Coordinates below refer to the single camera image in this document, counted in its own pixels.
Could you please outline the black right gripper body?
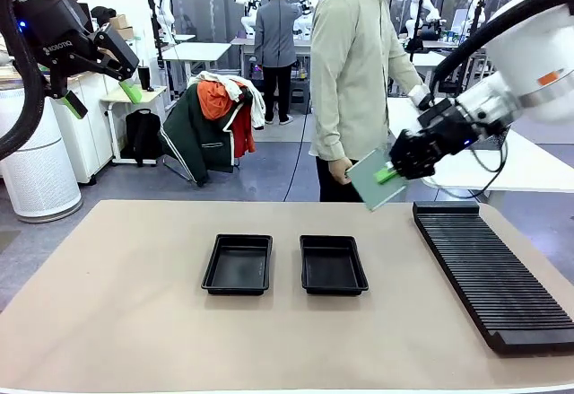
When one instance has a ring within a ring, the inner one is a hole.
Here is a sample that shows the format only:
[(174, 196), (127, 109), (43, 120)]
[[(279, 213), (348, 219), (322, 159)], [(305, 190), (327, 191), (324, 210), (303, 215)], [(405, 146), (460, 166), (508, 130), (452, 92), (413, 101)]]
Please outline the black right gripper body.
[(455, 155), (476, 142), (473, 125), (450, 98), (436, 102), (417, 120), (422, 132), (430, 137), (430, 146), (438, 157)]

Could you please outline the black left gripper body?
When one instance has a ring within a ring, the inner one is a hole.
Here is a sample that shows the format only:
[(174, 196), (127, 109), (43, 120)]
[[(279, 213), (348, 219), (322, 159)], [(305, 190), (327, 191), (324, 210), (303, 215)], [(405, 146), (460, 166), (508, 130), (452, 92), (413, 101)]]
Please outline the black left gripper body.
[(87, 15), (76, 0), (15, 1), (19, 29), (38, 63), (57, 74), (94, 71), (98, 53), (85, 28)]

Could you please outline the person's right hand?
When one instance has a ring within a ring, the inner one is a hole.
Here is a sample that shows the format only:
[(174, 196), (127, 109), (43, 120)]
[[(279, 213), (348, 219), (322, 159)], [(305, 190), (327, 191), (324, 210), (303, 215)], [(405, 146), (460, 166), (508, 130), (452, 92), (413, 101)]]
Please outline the person's right hand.
[(344, 186), (351, 183), (351, 179), (348, 177), (347, 172), (355, 163), (356, 161), (343, 157), (335, 161), (329, 161), (327, 165), (333, 179), (338, 184)]

